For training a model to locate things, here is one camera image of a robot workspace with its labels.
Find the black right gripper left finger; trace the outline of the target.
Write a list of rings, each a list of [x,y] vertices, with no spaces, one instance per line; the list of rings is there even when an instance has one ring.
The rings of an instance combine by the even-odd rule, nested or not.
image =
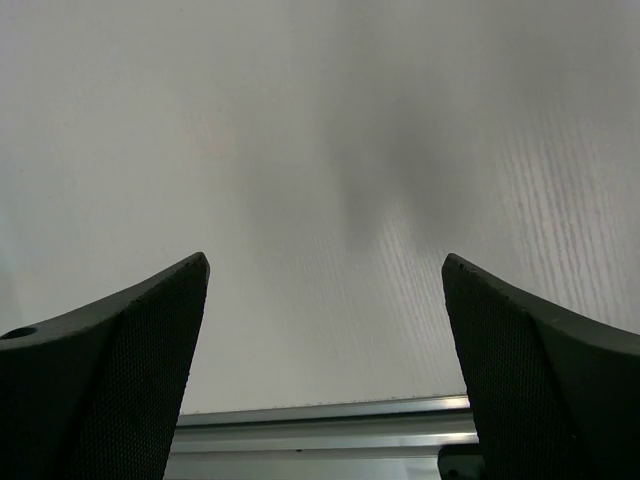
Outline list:
[[[156,275],[1,338],[5,479],[160,479],[204,315],[209,264]]]

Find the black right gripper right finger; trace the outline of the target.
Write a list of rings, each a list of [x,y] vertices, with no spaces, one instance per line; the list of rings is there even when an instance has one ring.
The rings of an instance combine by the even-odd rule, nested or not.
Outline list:
[[[457,255],[445,306],[491,479],[635,479],[639,338]]]

